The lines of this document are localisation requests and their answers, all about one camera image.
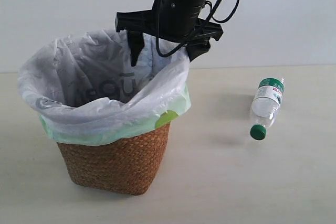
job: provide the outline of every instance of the green label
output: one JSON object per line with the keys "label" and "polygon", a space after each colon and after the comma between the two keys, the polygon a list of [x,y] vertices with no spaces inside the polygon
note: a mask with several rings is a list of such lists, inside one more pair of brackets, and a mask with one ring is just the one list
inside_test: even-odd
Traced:
{"label": "green label", "polygon": [[267,79],[262,80],[258,88],[261,88],[261,87],[264,87],[264,86],[276,87],[277,89],[280,90],[281,93],[283,93],[284,89],[285,89],[282,82],[279,81],[278,79],[274,79],[274,78],[267,78]]}

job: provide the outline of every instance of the white wall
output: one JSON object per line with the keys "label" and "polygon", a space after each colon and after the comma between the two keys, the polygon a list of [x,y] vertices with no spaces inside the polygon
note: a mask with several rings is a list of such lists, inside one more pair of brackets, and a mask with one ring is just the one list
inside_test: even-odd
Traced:
{"label": "white wall", "polygon": [[[222,18],[235,0],[226,0]],[[153,0],[0,0],[0,72],[17,71],[57,37],[114,28],[117,11]],[[193,67],[336,63],[336,0],[241,0],[220,42]]]}

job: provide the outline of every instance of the bottle label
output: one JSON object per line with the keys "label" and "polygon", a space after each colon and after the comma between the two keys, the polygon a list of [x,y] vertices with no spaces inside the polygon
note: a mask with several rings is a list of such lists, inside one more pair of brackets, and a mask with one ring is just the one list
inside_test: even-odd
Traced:
{"label": "bottle label", "polygon": [[284,89],[284,85],[278,79],[264,79],[259,84],[258,91],[254,97],[254,100],[261,97],[270,98],[278,103],[279,106],[281,106]]}

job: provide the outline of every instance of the green bottle cap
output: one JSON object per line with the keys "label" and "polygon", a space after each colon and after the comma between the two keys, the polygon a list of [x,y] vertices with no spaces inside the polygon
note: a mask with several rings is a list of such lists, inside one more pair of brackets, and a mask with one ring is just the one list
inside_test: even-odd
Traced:
{"label": "green bottle cap", "polygon": [[256,124],[251,128],[250,135],[255,140],[263,140],[266,136],[266,128],[262,125]]}

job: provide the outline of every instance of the trash can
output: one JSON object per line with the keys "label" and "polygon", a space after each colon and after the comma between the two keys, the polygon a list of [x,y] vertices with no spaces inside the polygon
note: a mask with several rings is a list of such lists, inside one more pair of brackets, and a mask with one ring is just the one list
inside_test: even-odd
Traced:
{"label": "trash can", "polygon": [[[141,195],[153,182],[170,123],[190,108],[185,49],[168,58],[155,38],[131,66],[126,32],[100,30],[42,47],[20,69],[18,90],[80,186]],[[160,40],[163,51],[175,45]]]}

